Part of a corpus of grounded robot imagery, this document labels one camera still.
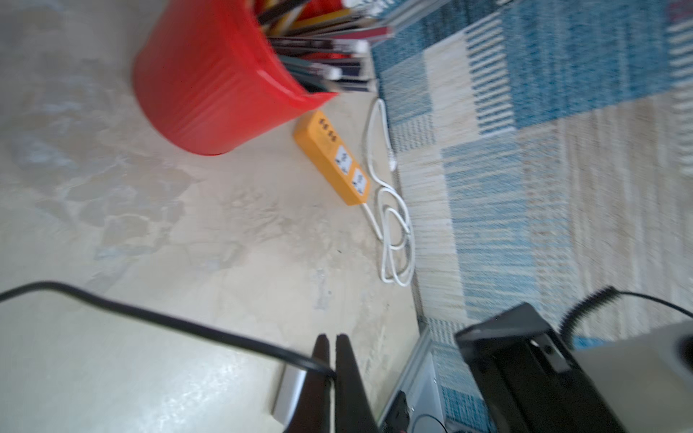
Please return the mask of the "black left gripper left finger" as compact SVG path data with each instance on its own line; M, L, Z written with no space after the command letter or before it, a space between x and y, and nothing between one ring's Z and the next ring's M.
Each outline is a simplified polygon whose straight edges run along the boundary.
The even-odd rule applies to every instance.
M288 427L288 433L329 432L331 373L309 371Z

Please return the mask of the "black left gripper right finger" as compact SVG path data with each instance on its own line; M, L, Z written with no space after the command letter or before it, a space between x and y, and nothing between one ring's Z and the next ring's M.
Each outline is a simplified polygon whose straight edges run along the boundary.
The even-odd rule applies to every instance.
M375 423L357 360L346 334L337 336L335 382L335 431L337 433L372 432Z

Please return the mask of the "white usb charger cube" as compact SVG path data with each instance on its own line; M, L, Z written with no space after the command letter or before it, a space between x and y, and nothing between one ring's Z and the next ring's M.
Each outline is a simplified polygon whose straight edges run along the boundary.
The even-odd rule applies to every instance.
M272 415L284 428L291 423L298 406L307 372L295 366L285 366L279 382Z

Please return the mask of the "orange power strip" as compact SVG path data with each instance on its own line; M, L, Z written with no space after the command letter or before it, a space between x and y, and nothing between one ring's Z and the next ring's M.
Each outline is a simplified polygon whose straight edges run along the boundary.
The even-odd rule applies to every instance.
M371 180L328 117L319 110L302 115L293 139L339 198L348 206L366 204Z

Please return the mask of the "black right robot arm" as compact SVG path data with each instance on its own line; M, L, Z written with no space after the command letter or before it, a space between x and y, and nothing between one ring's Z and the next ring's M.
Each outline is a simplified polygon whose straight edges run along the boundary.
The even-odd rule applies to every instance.
M624 296L606 287L554 329L528 303L456 333L500 432L690 432L692 321L576 350L590 312Z

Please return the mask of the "red pencil cup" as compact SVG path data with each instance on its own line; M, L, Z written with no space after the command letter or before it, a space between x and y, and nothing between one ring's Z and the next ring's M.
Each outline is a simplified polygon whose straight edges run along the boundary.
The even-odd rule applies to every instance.
M171 1L137 54L136 99L169 142L221 155L333 99L283 66L243 1Z

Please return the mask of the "pencils in red cup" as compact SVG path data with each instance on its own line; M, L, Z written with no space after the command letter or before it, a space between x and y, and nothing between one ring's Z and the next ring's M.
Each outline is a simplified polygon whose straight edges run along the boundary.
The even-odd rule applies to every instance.
M374 93L375 44L395 31L388 1L247 1L281 64L310 93Z

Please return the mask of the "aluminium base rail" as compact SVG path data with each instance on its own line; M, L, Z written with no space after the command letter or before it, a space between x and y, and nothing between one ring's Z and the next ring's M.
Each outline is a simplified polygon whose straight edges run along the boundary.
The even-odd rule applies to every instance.
M377 424L380 432L478 432L445 418L433 340L427 328L420 334Z

